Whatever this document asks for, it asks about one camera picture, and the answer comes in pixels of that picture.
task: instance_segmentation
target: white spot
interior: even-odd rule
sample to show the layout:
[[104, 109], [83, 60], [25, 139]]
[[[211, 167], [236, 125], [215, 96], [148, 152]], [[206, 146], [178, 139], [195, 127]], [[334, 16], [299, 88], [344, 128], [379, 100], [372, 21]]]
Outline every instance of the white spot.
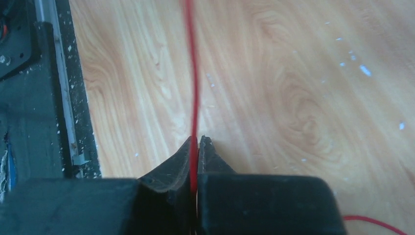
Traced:
[[372, 72], [370, 70], [368, 70], [368, 68], [366, 68], [365, 65], [360, 65], [360, 70], [366, 74], [366, 76], [370, 77], [372, 76]]

